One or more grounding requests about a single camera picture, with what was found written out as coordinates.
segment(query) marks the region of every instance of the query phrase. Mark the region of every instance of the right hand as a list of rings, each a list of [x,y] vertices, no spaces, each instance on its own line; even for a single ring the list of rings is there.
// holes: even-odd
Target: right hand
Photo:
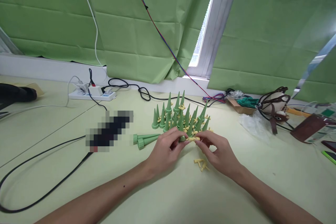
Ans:
[[[239,163],[226,138],[211,131],[198,132],[195,136],[201,139],[195,143],[213,167],[233,180],[240,174],[243,166]],[[209,149],[210,145],[216,146],[217,150],[212,152]]]

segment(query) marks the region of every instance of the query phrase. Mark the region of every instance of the black device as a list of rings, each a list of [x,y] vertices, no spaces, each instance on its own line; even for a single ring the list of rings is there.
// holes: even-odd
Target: black device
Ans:
[[[0,83],[0,110],[15,102],[30,102],[36,98],[35,89]]]
[[[331,149],[333,152],[336,152],[336,142],[332,141],[322,141],[322,144],[327,146],[329,149]]]

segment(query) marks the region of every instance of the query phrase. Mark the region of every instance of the finger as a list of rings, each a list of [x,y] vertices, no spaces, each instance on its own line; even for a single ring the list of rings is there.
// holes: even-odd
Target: finger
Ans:
[[[163,139],[166,136],[172,134],[173,132],[178,131],[177,127],[171,128],[170,130],[166,131],[165,133],[161,134],[158,139]]]
[[[189,141],[184,141],[184,142],[181,142],[179,143],[175,149],[173,150],[173,158],[176,160],[178,158],[178,156],[180,155],[181,151],[183,150],[183,148],[185,146],[187,146],[187,144],[189,144],[190,142]]]
[[[186,139],[188,138],[188,135],[183,131],[175,131],[172,134],[164,137],[162,140],[167,143],[168,146],[171,146],[171,144],[181,136],[184,136]]]
[[[213,145],[215,145],[217,148],[221,144],[221,140],[218,138],[218,135],[211,132],[211,131],[201,131],[198,132],[195,137],[204,137],[207,138]]]
[[[195,141],[195,144],[202,150],[202,152],[206,155],[206,157],[208,158],[209,161],[214,157],[214,154],[205,145],[205,143],[203,143],[201,141]]]

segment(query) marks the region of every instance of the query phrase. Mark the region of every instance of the table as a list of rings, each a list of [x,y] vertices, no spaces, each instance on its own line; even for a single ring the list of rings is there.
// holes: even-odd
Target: table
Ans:
[[[10,76],[0,76],[0,82],[37,83],[44,91],[44,94],[35,101],[14,103],[2,111],[14,111],[41,105],[65,105],[67,100],[67,83],[64,82]],[[70,100],[69,108],[35,108],[3,118],[0,120],[0,167],[94,105],[95,103],[89,100]]]
[[[166,98],[168,94],[152,93]],[[161,133],[151,128],[152,113],[162,101],[145,102],[136,90],[120,91],[115,100],[101,102],[109,110],[133,110],[134,123],[127,133]],[[191,111],[196,105],[191,103]],[[313,146],[295,140],[279,129],[266,145],[252,137],[239,123],[227,104],[207,109],[209,126],[228,138],[239,161],[266,184],[306,209],[323,223],[335,219],[333,202],[335,165]],[[105,111],[94,106],[70,121],[42,142],[0,168],[0,177],[15,165],[58,143],[83,135],[96,128]],[[0,213],[3,223],[32,223],[94,187],[128,171],[148,157],[154,144],[143,150],[132,145],[131,136],[123,135],[109,153],[94,153],[67,181],[42,203],[17,214]],[[66,176],[85,156],[84,140],[78,140],[46,154],[9,177],[1,202],[8,208],[25,207],[44,195]],[[194,143],[181,153],[175,168],[132,193],[102,223],[270,223],[253,198],[209,164],[210,172],[200,172],[193,160],[202,157]]]

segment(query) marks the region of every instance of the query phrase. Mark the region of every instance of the window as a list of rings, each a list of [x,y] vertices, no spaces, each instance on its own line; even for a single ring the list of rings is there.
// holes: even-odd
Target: window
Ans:
[[[187,73],[209,78],[233,0],[210,0]]]

